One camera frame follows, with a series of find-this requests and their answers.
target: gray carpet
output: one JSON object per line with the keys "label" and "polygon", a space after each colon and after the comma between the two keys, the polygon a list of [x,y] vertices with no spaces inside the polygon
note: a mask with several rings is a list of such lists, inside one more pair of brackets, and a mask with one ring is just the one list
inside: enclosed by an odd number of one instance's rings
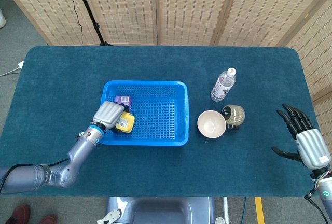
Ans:
{"label": "gray carpet", "polygon": [[[17,67],[17,64],[24,60],[30,48],[37,45],[45,45],[46,43],[12,0],[0,0],[0,9],[7,20],[7,25],[0,29],[0,74],[3,74]],[[0,135],[18,77],[19,74],[0,77]],[[314,200],[322,207],[318,199]],[[217,198],[215,202],[217,216],[222,216],[221,199]],[[318,211],[303,198],[264,198],[262,202],[265,223],[267,224],[324,223]],[[46,214],[57,214],[59,224],[88,224],[96,223],[97,219],[103,217],[106,198],[1,197],[0,223],[5,223],[15,206],[23,203],[29,204],[31,208],[30,224],[37,224]],[[241,223],[242,210],[243,198],[229,198],[231,224]],[[257,223],[254,198],[248,198],[245,223]]]}

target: yellow tape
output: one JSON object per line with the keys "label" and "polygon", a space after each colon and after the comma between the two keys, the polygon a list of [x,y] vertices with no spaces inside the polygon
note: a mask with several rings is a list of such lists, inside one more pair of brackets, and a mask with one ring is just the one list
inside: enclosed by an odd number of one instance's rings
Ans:
{"label": "yellow tape", "polygon": [[256,205],[256,214],[257,214],[257,223],[264,224],[264,214],[263,214],[263,206],[261,204],[261,197],[255,197],[255,205]]}

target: shoe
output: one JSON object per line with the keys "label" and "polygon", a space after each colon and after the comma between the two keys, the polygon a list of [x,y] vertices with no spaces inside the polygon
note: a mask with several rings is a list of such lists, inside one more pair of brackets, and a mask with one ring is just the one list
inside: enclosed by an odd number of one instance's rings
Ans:
{"label": "shoe", "polygon": [[39,224],[57,224],[57,217],[55,215],[45,216]]}
{"label": "shoe", "polygon": [[2,15],[2,11],[0,10],[0,29],[6,25],[6,19],[4,15]]}
{"label": "shoe", "polygon": [[14,209],[6,224],[27,224],[30,218],[28,205],[20,205]]}

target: woven panel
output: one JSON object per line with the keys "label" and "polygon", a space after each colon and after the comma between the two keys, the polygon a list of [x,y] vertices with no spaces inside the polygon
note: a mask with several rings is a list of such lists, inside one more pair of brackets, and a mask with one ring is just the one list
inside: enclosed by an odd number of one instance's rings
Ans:
{"label": "woven panel", "polygon": [[[32,23],[43,32],[50,45],[80,45],[81,29],[77,22],[72,0],[15,0]],[[98,44],[82,0],[74,0],[80,24],[83,26],[83,42]]]}
{"label": "woven panel", "polygon": [[274,46],[313,0],[234,0],[219,45]]}
{"label": "woven panel", "polygon": [[315,104],[314,109],[324,140],[332,153],[332,98]]}
{"label": "woven panel", "polygon": [[326,1],[287,46],[300,56],[311,96],[332,86],[332,0]]}
{"label": "woven panel", "polygon": [[104,39],[112,44],[154,44],[155,1],[91,0]]}
{"label": "woven panel", "polygon": [[209,45],[225,0],[159,0],[162,45]]}

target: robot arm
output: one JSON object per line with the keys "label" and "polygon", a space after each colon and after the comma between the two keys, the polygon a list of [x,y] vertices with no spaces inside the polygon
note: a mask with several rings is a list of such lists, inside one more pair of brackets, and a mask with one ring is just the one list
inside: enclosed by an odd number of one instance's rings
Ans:
{"label": "robot arm", "polygon": [[12,171],[0,167],[0,194],[33,191],[44,185],[70,187],[77,180],[81,167],[96,149],[106,130],[115,126],[123,111],[123,106],[105,101],[94,115],[91,125],[68,152],[68,165],[18,164]]}
{"label": "robot arm", "polygon": [[283,104],[283,107],[288,115],[280,110],[277,110],[277,113],[283,118],[295,140],[298,153],[284,152],[277,147],[272,147],[272,150],[283,158],[302,162],[305,167],[312,170],[310,176],[315,182],[315,186],[305,196],[305,199],[317,207],[310,197],[318,191],[326,212],[332,220],[332,174],[327,167],[332,158],[328,148],[320,131],[314,129],[304,112],[286,104]]}

